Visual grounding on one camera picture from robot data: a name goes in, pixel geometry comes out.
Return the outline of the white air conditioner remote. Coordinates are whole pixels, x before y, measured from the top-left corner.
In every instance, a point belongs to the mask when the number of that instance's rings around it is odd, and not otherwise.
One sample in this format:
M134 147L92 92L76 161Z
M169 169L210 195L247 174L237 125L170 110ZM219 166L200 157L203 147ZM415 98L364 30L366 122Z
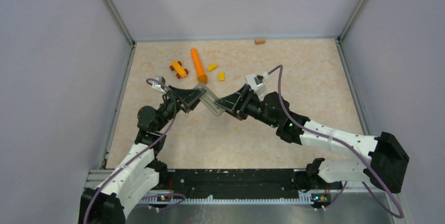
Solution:
M217 95L215 95L211 89L203 83L198 83L194 89L204 89L204 94L199 98L200 102L206 106L206 108L214 115L221 116L225 109L218 106L215 101L219 99Z

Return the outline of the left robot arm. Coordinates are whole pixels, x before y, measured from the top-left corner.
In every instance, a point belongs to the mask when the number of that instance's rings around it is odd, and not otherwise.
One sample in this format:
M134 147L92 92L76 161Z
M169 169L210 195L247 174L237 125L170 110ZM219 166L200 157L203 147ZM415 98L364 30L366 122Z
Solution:
M137 113L139 129L135 143L122 162L95 188L81 195L79 223L125 223L133 208L151 189L162 189L168 175L150 168L171 129L176 115L193 110L205 94L204 88L166 88L165 100L156 109L144 106Z

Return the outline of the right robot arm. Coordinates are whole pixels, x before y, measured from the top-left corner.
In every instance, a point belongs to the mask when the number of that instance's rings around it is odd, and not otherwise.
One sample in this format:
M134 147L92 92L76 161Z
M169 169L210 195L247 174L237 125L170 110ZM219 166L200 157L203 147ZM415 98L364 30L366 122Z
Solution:
M336 162L316 159L314 170L308 173L308 182L314 188L352 181L371 183L394 194L401 192L409 156L391 133L360 135L322 125L290 111L288 101L280 93L271 92L260 99L247 84L214 103L241 121L250 116L271 126L287 143L318 147L349 157Z

